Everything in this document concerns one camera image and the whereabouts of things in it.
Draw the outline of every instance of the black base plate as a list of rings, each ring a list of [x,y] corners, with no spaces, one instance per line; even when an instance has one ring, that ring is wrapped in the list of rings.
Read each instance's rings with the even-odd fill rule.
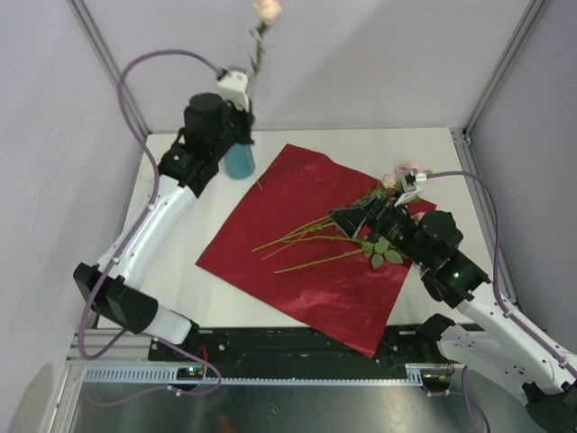
[[[387,327],[372,359],[308,327],[200,329],[180,347],[202,358],[204,345],[208,361],[227,378],[406,379],[405,364],[447,363],[435,342],[418,334],[418,328]],[[188,360],[161,343],[151,344],[148,359]]]

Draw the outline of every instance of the red tissue paper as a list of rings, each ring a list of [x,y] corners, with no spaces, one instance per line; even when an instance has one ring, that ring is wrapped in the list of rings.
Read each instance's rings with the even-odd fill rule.
[[[373,269],[362,253],[303,269],[274,271],[336,256],[358,245],[332,240],[297,242],[280,249],[288,232],[349,206],[378,181],[332,162],[326,155],[287,144],[228,217],[197,261],[201,268],[292,318],[372,357],[407,277],[409,262]],[[412,214],[435,209],[421,200]],[[336,235],[328,228],[323,235]]]

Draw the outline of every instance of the white flower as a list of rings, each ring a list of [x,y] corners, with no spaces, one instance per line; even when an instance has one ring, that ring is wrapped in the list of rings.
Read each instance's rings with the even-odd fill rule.
[[[277,0],[260,0],[259,3],[254,4],[254,8],[259,19],[267,24],[272,23],[282,12]]]
[[[382,186],[385,189],[392,189],[392,188],[395,188],[397,186],[397,182],[395,181],[395,176],[393,176],[392,174],[385,174],[382,177],[382,180],[380,182],[382,183]]]

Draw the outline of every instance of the flower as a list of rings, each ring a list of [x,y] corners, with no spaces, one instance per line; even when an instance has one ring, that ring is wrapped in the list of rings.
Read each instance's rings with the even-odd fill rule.
[[[417,214],[413,215],[413,219],[418,223],[421,222],[421,219],[425,216],[425,212],[418,212]]]
[[[411,170],[411,169],[415,169],[419,172],[421,171],[421,168],[417,165],[416,162],[405,161],[395,169],[395,176],[397,178],[400,178],[400,175],[403,171],[407,171],[407,170]]]
[[[272,23],[282,12],[280,3],[277,0],[260,0],[254,4],[256,14],[264,23]]]
[[[393,176],[392,174],[385,174],[380,182],[382,183],[382,186],[385,189],[393,189],[397,186],[395,176]]]

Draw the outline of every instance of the metal floor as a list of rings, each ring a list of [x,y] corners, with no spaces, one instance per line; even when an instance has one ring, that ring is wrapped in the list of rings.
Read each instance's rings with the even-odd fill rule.
[[[542,433],[509,394],[471,373],[471,389],[493,433]],[[115,401],[150,385],[85,383],[84,392]],[[453,387],[461,389],[454,378]],[[473,432],[461,397],[427,398],[417,387],[223,386],[203,397],[153,392],[119,407],[78,402],[73,433],[417,433]]]

